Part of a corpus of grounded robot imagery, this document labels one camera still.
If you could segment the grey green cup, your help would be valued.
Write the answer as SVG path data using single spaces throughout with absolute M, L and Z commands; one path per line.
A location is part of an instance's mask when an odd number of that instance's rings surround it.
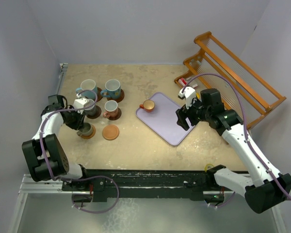
M 94 133 L 94 128 L 90 123 L 84 123 L 77 131 L 78 136 L 89 137 Z

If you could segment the grey blue cup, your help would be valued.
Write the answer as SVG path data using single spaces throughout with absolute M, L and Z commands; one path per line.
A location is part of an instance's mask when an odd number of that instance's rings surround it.
M 94 105 L 94 101 L 92 99 L 88 99 L 88 102 L 85 106 L 86 109 L 84 112 L 88 118 L 95 119 L 100 116 L 101 109 L 99 106 Z

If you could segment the light orange wooden coaster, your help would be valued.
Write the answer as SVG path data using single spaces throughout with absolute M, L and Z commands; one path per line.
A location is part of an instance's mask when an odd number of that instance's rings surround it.
M 116 125 L 108 125 L 103 128 L 102 136 L 106 140 L 115 140 L 119 136 L 119 128 Z
M 96 134 L 96 128 L 95 128 L 95 126 L 93 126 L 93 125 L 91 124 L 91 128 L 90 128 L 90 130 L 89 130 L 89 133 L 88 133 L 87 135 L 83 135 L 83 134 L 81 134 L 81 138 L 83 138 L 83 139 L 90 139 L 90 138 L 92 138 L 95 134 Z

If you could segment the dark walnut coaster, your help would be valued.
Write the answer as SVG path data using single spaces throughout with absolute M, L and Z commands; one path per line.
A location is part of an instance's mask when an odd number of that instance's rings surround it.
M 94 106 L 92 109 L 85 110 L 85 115 L 89 119 L 98 118 L 101 114 L 101 108 L 99 106 Z
M 121 109 L 117 108 L 115 111 L 112 111 L 112 112 L 110 111 L 104 112 L 103 117 L 109 120 L 117 120 L 121 117 L 121 115 L 122 115 Z

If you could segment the large light blue cup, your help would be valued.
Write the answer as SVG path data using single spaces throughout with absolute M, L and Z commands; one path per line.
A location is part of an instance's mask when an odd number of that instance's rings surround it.
M 97 94 L 97 85 L 94 80 L 87 79 L 84 80 L 80 87 L 76 89 L 76 93 L 81 93 L 83 97 L 86 97 L 88 99 L 95 99 L 95 94 Z

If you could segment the reddish wooden coaster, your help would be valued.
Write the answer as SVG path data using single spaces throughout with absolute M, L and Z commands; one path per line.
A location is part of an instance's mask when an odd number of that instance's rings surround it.
M 121 101 L 124 99 L 124 97 L 125 97 L 124 90 L 121 89 L 118 98 L 114 99 L 114 98 L 110 98 L 110 97 L 108 97 L 107 100 L 114 100 L 114 101 L 116 101 L 117 103 L 119 103 L 119 102 L 121 102 Z
M 97 88 L 97 102 L 102 99 L 102 95 L 100 94 L 102 89 L 100 87 Z

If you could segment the pink red cup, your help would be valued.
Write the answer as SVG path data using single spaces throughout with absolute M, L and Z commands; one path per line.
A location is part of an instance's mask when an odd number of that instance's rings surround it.
M 104 118 L 114 118 L 118 115 L 118 103 L 114 100 L 109 100 L 104 105 L 105 112 L 103 113 Z

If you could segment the orange copper cup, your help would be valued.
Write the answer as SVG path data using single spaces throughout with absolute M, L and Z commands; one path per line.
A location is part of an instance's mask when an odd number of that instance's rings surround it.
M 155 102 L 152 100 L 145 100 L 142 104 L 139 105 L 139 107 L 144 111 L 150 113 L 155 108 Z

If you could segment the blue cup with pattern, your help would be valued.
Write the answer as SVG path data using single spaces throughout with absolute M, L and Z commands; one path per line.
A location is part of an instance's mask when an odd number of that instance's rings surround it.
M 102 97 L 112 98 L 114 100 L 120 98 L 121 84 L 116 79 L 108 80 L 105 83 L 105 89 L 101 90 L 100 94 Z

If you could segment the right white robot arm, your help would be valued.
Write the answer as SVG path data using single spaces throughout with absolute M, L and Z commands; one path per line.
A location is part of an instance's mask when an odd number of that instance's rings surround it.
M 211 190 L 226 187 L 243 196 L 255 213 L 262 213 L 287 200 L 291 190 L 291 175 L 282 174 L 265 157 L 249 135 L 236 111 L 227 110 L 217 89 L 201 91 L 201 97 L 191 87 L 184 87 L 178 97 L 185 104 L 176 111 L 177 124 L 184 130 L 204 121 L 232 146 L 246 166 L 250 176 L 232 172 L 219 165 L 207 171 L 206 185 Z

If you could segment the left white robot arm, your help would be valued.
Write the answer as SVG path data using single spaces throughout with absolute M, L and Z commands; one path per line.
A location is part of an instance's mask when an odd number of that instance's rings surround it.
M 58 133 L 64 124 L 78 132 L 88 126 L 84 123 L 84 109 L 89 103 L 88 99 L 82 97 L 75 99 L 72 105 L 62 95 L 48 97 L 48 106 L 41 113 L 41 125 L 37 133 L 31 140 L 22 143 L 22 151 L 34 181 L 64 178 L 73 180 L 73 185 L 79 190 L 89 187 L 90 178 L 83 174 L 83 167 L 68 161 L 58 140 Z

